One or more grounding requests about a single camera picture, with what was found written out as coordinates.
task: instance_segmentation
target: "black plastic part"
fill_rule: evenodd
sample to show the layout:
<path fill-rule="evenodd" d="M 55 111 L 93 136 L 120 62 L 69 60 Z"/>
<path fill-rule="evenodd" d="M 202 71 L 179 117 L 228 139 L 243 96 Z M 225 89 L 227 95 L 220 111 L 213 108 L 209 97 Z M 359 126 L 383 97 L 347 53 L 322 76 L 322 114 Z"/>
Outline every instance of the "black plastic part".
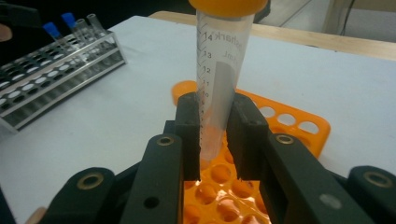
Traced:
<path fill-rule="evenodd" d="M 227 124 L 227 141 L 238 178 L 260 180 L 268 123 L 250 98 L 236 93 Z"/>
<path fill-rule="evenodd" d="M 355 167 L 347 179 L 349 194 L 376 223 L 396 223 L 396 176 L 373 166 Z"/>
<path fill-rule="evenodd" d="M 52 200 L 40 224 L 103 223 L 105 211 L 114 206 L 107 197 L 114 180 L 114 174 L 104 168 L 90 168 L 73 175 Z"/>
<path fill-rule="evenodd" d="M 235 95 L 227 134 L 238 177 L 260 179 L 272 223 L 374 223 L 297 138 L 271 134 L 246 96 Z"/>
<path fill-rule="evenodd" d="M 182 223 L 181 139 L 170 133 L 148 141 L 120 223 Z"/>
<path fill-rule="evenodd" d="M 200 179 L 199 114 L 195 92 L 179 97 L 175 134 L 183 139 L 184 180 Z"/>
<path fill-rule="evenodd" d="M 274 173 L 276 179 L 262 181 L 262 194 L 272 194 L 267 182 L 281 186 L 288 201 L 286 213 L 272 211 L 283 220 L 280 223 L 374 223 L 297 138 L 272 134 L 269 145 L 263 151 L 271 170 L 264 172 Z"/>
<path fill-rule="evenodd" d="M 139 169 L 139 164 L 140 162 L 116 175 L 116 181 L 114 182 L 110 195 L 108 196 L 116 202 L 113 208 L 109 207 L 107 209 L 106 213 L 103 215 L 103 220 L 101 220 L 102 223 L 120 222 L 123 209 L 128 201 L 131 187 L 134 183 L 134 178 L 136 177 Z"/>
<path fill-rule="evenodd" d="M 0 22 L 14 26 L 40 28 L 41 20 L 37 9 L 7 4 L 0 1 Z"/>
<path fill-rule="evenodd" d="M 4 197 L 3 191 L 0 188 L 0 223 L 15 224 L 14 216 L 12 216 L 11 210 L 8 207 L 6 197 Z"/>

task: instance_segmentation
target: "table surface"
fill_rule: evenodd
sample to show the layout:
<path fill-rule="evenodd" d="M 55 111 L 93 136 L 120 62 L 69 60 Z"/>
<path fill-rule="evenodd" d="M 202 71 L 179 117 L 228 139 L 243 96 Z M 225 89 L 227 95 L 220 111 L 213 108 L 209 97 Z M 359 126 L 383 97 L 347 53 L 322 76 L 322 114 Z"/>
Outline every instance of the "table surface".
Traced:
<path fill-rule="evenodd" d="M 195 25 L 196 23 L 195 16 L 176 12 L 159 11 L 152 14 L 150 17 L 190 25 Z M 340 35 L 326 35 L 260 24 L 253 24 L 251 34 L 300 45 L 396 61 L 396 43 Z"/>
<path fill-rule="evenodd" d="M 160 20 L 132 17 L 111 29 L 126 65 L 20 133 L 0 127 L 0 184 L 18 223 L 48 206 L 75 173 L 106 167 L 117 174 L 140 161 L 150 137 L 175 117 L 171 88 L 195 80 L 195 27 L 182 24 L 194 17 L 152 18 Z M 326 168 L 347 175 L 369 164 L 396 174 L 394 44 L 260 25 L 252 33 L 239 89 L 329 121 L 319 158 Z"/>

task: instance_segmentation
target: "test tube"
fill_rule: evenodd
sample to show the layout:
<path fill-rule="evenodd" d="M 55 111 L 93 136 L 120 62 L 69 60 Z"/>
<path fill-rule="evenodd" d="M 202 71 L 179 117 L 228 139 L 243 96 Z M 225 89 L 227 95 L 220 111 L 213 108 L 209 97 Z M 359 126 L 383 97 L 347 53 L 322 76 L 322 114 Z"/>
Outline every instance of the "test tube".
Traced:
<path fill-rule="evenodd" d="M 63 50 L 74 50 L 74 48 L 64 39 L 53 22 L 44 24 L 43 28 Z"/>
<path fill-rule="evenodd" d="M 102 23 L 99 22 L 99 20 L 95 14 L 92 13 L 92 14 L 88 15 L 87 19 L 90 22 L 95 35 L 97 35 L 98 37 L 102 37 L 102 36 L 106 35 L 105 29 L 103 28 Z"/>
<path fill-rule="evenodd" d="M 79 19 L 76 21 L 76 28 L 81 32 L 88 42 L 95 40 L 93 30 L 84 19 Z"/>
<path fill-rule="evenodd" d="M 230 115 L 254 14 L 267 0 L 190 0 L 197 9 L 200 158 L 215 159 Z"/>
<path fill-rule="evenodd" d="M 100 38 L 100 37 L 106 35 L 106 30 L 103 28 L 102 23 L 99 22 L 99 20 L 95 14 L 92 13 L 92 14 L 88 15 L 87 19 L 90 22 L 91 27 L 93 29 L 93 33 L 97 38 Z M 103 42 L 102 44 L 100 44 L 99 47 L 100 47 L 101 51 L 106 51 L 106 41 Z M 118 56 L 118 54 L 113 54 L 110 57 L 112 57 L 116 61 L 120 60 L 120 57 Z M 106 65 L 110 65 L 111 61 L 108 58 L 105 58 L 105 59 L 103 59 L 103 63 Z"/>
<path fill-rule="evenodd" d="M 73 35 L 78 40 L 79 46 L 83 47 L 84 45 L 86 45 L 87 40 L 85 39 L 83 33 L 77 28 L 76 20 L 73 16 L 73 13 L 66 12 L 66 13 L 62 14 L 62 19 L 64 19 L 64 22 L 67 24 L 70 31 L 73 33 Z"/>

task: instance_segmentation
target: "rack hole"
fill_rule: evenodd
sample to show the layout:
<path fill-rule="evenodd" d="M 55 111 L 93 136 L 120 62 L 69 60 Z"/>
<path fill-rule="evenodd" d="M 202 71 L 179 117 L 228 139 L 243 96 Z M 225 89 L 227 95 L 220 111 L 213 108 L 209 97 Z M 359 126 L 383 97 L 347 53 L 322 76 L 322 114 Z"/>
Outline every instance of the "rack hole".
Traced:
<path fill-rule="evenodd" d="M 59 79 L 61 79 L 63 76 L 64 76 L 64 75 L 59 74 L 58 76 L 54 77 L 53 79 L 54 79 L 54 80 L 59 80 Z"/>
<path fill-rule="evenodd" d="M 21 92 L 20 91 L 14 91 L 14 92 L 12 92 L 12 93 L 10 93 L 9 95 L 8 95 L 8 98 L 15 98 L 15 97 L 17 97 L 19 94 L 20 94 Z"/>
<path fill-rule="evenodd" d="M 30 89 L 32 89 L 33 88 L 33 84 L 27 84 L 26 86 L 24 86 L 24 87 L 22 87 L 22 90 L 23 91 L 29 91 Z"/>
<path fill-rule="evenodd" d="M 9 67 L 9 68 L 6 70 L 6 73 L 11 73 L 11 72 L 13 72 L 13 71 L 15 71 L 15 67 Z"/>
<path fill-rule="evenodd" d="M 228 180 L 230 180 L 231 178 L 231 171 L 230 169 L 225 166 L 225 165 L 217 165 L 214 166 L 210 172 L 212 179 L 219 183 L 219 184 L 223 184 L 225 182 L 227 182 Z"/>
<path fill-rule="evenodd" d="M 46 87 L 48 87 L 49 85 L 50 85 L 50 81 L 46 81 L 46 82 L 44 82 L 43 84 L 41 84 L 40 87 L 46 88 Z"/>
<path fill-rule="evenodd" d="M 31 89 L 30 91 L 28 91 L 27 93 L 28 93 L 29 95 L 33 95 L 33 94 L 35 94 L 37 91 L 38 91 L 38 88 L 34 88 L 34 89 Z"/>
<path fill-rule="evenodd" d="M 47 77 L 54 77 L 54 76 L 56 76 L 56 74 L 58 74 L 58 71 L 52 71 L 47 74 Z"/>
<path fill-rule="evenodd" d="M 59 68 L 59 70 L 63 71 L 63 70 L 66 70 L 67 68 L 69 68 L 69 65 L 65 64 L 65 65 L 61 66 Z"/>
<path fill-rule="evenodd" d="M 299 129 L 306 131 L 308 133 L 317 134 L 319 132 L 319 127 L 314 122 L 304 121 L 298 125 Z"/>
<path fill-rule="evenodd" d="M 210 184 L 201 184 L 195 191 L 195 199 L 203 205 L 213 203 L 217 196 L 216 189 Z"/>
<path fill-rule="evenodd" d="M 23 63 L 20 63 L 20 66 L 25 66 L 28 63 L 29 63 L 29 61 L 24 61 Z"/>
<path fill-rule="evenodd" d="M 15 77 L 13 77 L 12 80 L 13 81 L 17 81 L 17 80 L 20 80 L 22 78 L 23 78 L 23 74 L 19 74 L 19 75 L 16 75 Z"/>
<path fill-rule="evenodd" d="M 29 68 L 29 70 L 27 70 L 27 73 L 31 73 L 33 71 L 35 71 L 38 67 L 33 67 L 33 68 Z"/>
<path fill-rule="evenodd" d="M 19 74 L 20 72 L 18 71 L 13 71 L 10 74 L 8 74 L 10 77 L 15 77 L 17 74 Z"/>
<path fill-rule="evenodd" d="M 63 56 L 64 56 L 63 54 L 57 54 L 57 55 L 55 55 L 55 57 L 53 57 L 53 59 L 59 59 L 59 58 L 61 58 Z"/>
<path fill-rule="evenodd" d="M 296 122 L 296 118 L 290 114 L 281 114 L 277 117 L 277 121 L 279 121 L 279 123 L 282 123 L 284 125 L 291 126 Z"/>
<path fill-rule="evenodd" d="M 275 110 L 270 106 L 264 106 L 260 108 L 260 112 L 262 112 L 262 115 L 268 119 L 273 117 L 276 113 Z"/>
<path fill-rule="evenodd" d="M 44 82 L 47 78 L 46 77 L 40 77 L 35 81 L 35 84 L 40 84 L 42 82 Z"/>
<path fill-rule="evenodd" d="M 64 72 L 65 72 L 66 74 L 70 74 L 70 73 L 72 73 L 74 70 L 75 70 L 74 68 L 69 68 L 69 69 L 67 69 L 67 70 L 64 71 Z"/>
<path fill-rule="evenodd" d="M 4 104 L 1 106 L 2 109 L 8 109 L 10 107 L 10 104 Z"/>
<path fill-rule="evenodd" d="M 47 63 L 50 63 L 51 62 L 51 60 L 46 60 L 45 62 L 43 62 L 41 65 L 43 66 L 43 65 L 46 65 Z"/>
<path fill-rule="evenodd" d="M 231 190 L 239 198 L 248 198 L 253 193 L 254 186 L 251 181 L 234 180 Z"/>
<path fill-rule="evenodd" d="M 3 89 L 3 88 L 5 88 L 5 87 L 7 87 L 9 85 L 9 82 L 2 82 L 2 83 L 0 83 L 0 89 Z"/>
<path fill-rule="evenodd" d="M 220 218 L 225 222 L 235 221 L 239 217 L 239 206 L 237 201 L 231 198 L 222 199 L 217 208 Z"/>
<path fill-rule="evenodd" d="M 20 95 L 17 98 L 15 98 L 15 100 L 13 102 L 17 104 L 17 103 L 21 102 L 23 99 L 24 99 L 24 95 Z"/>

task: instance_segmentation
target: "screw hole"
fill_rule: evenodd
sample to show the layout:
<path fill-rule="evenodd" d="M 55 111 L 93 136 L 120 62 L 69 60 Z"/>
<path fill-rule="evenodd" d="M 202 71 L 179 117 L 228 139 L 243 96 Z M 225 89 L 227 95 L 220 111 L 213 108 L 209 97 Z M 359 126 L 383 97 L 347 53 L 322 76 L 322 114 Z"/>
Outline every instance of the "screw hole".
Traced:
<path fill-rule="evenodd" d="M 291 137 L 289 137 L 285 134 L 277 135 L 275 137 L 275 139 L 276 139 L 276 141 L 278 141 L 279 143 L 284 144 L 284 145 L 290 145 L 290 144 L 294 143 L 294 139 L 292 139 Z"/>
<path fill-rule="evenodd" d="M 98 187 L 105 180 L 105 177 L 98 172 L 84 175 L 78 182 L 79 189 L 94 189 Z"/>
<path fill-rule="evenodd" d="M 172 145 L 174 143 L 174 139 L 171 137 L 162 137 L 157 140 L 157 144 L 163 147 Z"/>
<path fill-rule="evenodd" d="M 370 182 L 373 185 L 376 185 L 377 187 L 383 188 L 383 189 L 388 189 L 393 186 L 392 181 L 385 175 L 382 175 L 378 172 L 366 172 L 364 173 L 364 178 Z"/>
<path fill-rule="evenodd" d="M 157 197 L 149 197 L 145 200 L 144 205 L 148 209 L 152 209 L 160 204 L 160 200 Z"/>

